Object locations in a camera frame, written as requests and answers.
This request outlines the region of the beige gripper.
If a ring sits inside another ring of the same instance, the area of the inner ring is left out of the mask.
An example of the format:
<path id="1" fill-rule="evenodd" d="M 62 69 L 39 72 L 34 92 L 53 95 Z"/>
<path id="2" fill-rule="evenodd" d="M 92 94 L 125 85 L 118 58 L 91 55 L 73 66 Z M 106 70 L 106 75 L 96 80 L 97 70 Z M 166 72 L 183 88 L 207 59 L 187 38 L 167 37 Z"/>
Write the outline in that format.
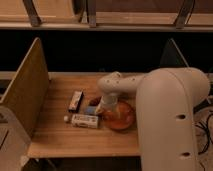
<path id="1" fill-rule="evenodd" d="M 118 98 L 116 96 L 103 95 L 101 97 L 100 103 L 95 109 L 95 113 L 99 115 L 107 110 L 114 111 L 116 109 L 117 102 Z"/>

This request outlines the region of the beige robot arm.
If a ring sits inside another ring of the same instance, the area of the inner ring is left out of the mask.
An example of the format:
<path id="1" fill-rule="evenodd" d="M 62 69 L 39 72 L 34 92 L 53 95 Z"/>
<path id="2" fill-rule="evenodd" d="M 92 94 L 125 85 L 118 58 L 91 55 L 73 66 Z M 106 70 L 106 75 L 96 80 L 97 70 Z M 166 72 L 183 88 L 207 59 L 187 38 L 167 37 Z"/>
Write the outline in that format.
<path id="1" fill-rule="evenodd" d="M 210 82 L 197 68 L 159 68 L 98 80 L 100 106 L 114 108 L 120 93 L 136 94 L 142 171 L 199 171 L 193 108 L 208 97 Z"/>

